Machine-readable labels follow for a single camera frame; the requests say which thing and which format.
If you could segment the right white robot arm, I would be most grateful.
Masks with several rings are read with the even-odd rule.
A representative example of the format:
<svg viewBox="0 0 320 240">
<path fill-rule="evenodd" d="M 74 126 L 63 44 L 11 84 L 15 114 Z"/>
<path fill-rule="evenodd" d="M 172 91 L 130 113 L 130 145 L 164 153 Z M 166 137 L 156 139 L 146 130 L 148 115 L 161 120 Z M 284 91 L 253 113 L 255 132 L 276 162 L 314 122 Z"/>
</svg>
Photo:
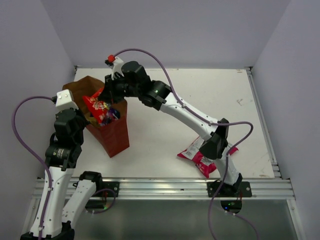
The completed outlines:
<svg viewBox="0 0 320 240">
<path fill-rule="evenodd" d="M 125 98 L 137 98 L 143 105 L 168 114 L 195 131 L 203 140 L 199 152 L 213 162 L 220 173 L 221 191 L 235 196 L 241 190 L 242 175 L 228 154 L 229 122 L 217 120 L 199 111 L 174 94 L 173 88 L 159 80 L 152 80 L 145 68 L 136 61 L 123 62 L 116 57 L 106 60 L 112 73 L 104 78 L 100 101 L 117 104 Z"/>
</svg>

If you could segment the pink foil snack bag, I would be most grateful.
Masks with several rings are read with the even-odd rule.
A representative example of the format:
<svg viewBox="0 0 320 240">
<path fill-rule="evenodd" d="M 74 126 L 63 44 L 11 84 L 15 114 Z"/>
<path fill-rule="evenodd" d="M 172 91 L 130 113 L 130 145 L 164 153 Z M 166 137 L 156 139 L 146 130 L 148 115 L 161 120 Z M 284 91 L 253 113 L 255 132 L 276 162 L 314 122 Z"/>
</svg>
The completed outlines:
<svg viewBox="0 0 320 240">
<path fill-rule="evenodd" d="M 199 149 L 203 142 L 204 140 L 198 136 L 184 151 L 178 153 L 177 157 L 192 161 L 198 168 L 198 170 L 203 174 L 203 176 L 208 179 L 210 177 L 210 174 L 215 170 L 218 170 L 218 168 L 213 163 L 213 161 L 205 158 L 200 152 Z M 227 149 L 225 151 L 227 152 L 229 149 L 231 149 L 229 153 L 230 156 L 239 150 L 237 147 L 233 147 L 231 143 L 228 143 Z M 234 170 L 234 168 L 235 165 L 229 157 L 228 171 L 230 169 Z"/>
</svg>

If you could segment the red snack packet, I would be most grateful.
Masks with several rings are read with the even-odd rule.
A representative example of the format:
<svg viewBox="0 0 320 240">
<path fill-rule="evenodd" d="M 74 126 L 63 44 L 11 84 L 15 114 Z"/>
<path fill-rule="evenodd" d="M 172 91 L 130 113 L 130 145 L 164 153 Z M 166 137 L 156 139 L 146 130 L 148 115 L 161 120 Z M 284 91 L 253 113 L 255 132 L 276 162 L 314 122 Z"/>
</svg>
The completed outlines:
<svg viewBox="0 0 320 240">
<path fill-rule="evenodd" d="M 97 120 L 98 124 L 102 124 L 104 119 L 107 117 L 107 113 L 110 110 L 110 105 L 102 100 L 98 100 L 98 97 L 103 91 L 103 87 L 100 88 L 92 96 L 82 96 L 82 100 L 86 105 L 89 112 Z"/>
</svg>

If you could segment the purple candy packet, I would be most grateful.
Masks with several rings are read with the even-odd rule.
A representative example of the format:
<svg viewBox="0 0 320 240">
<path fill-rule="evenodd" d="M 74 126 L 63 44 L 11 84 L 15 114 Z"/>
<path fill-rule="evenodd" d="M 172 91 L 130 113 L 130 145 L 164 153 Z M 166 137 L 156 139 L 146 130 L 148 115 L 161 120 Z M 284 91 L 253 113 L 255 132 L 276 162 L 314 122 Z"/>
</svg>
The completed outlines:
<svg viewBox="0 0 320 240">
<path fill-rule="evenodd" d="M 121 113 L 113 107 L 110 107 L 105 115 L 105 118 L 100 123 L 100 126 L 105 126 L 113 123 L 121 118 Z"/>
</svg>

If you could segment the red paper bag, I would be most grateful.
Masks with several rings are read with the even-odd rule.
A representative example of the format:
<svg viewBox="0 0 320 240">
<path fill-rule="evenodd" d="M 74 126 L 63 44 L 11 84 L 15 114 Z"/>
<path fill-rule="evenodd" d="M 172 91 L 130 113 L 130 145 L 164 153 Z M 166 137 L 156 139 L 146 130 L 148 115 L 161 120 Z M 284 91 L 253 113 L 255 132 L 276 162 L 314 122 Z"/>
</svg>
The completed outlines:
<svg viewBox="0 0 320 240">
<path fill-rule="evenodd" d="M 79 109 L 86 114 L 91 114 L 85 105 L 82 96 L 92 96 L 100 88 L 104 87 L 104 82 L 91 77 L 86 76 L 78 81 L 70 82 L 63 85 L 63 90 L 70 90 L 73 95 L 74 102 Z M 109 157 L 114 157 L 120 152 L 124 151 L 130 146 L 128 127 L 127 127 L 127 107 L 126 100 L 112 106 L 120 112 L 120 119 L 116 120 L 105 126 L 96 128 L 91 124 L 87 125 L 88 131 L 99 141 Z"/>
</svg>

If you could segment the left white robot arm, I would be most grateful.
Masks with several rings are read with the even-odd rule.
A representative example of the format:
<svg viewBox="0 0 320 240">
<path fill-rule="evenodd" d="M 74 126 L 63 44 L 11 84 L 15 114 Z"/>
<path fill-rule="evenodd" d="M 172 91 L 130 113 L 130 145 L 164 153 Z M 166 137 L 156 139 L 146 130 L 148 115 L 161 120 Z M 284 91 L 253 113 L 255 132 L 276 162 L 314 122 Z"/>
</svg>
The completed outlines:
<svg viewBox="0 0 320 240">
<path fill-rule="evenodd" d="M 71 177 L 84 143 L 83 130 L 89 124 L 79 109 L 69 108 L 55 115 L 55 132 L 45 152 L 45 180 L 37 215 L 22 240 L 72 240 L 76 223 L 91 196 L 103 193 L 99 172 L 84 171 L 75 192 L 66 200 Z"/>
</svg>

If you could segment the tan kettle chips bag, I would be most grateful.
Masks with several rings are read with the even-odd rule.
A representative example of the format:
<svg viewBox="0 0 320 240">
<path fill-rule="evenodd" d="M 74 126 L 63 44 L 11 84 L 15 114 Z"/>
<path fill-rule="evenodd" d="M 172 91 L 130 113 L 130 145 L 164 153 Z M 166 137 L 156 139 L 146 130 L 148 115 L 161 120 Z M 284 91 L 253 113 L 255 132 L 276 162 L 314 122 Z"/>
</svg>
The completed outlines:
<svg viewBox="0 0 320 240">
<path fill-rule="evenodd" d="M 93 117 L 91 114 L 86 114 L 85 118 L 89 122 L 90 125 L 94 126 L 95 128 L 100 127 L 100 124 L 98 123 L 97 119 L 95 117 Z"/>
</svg>

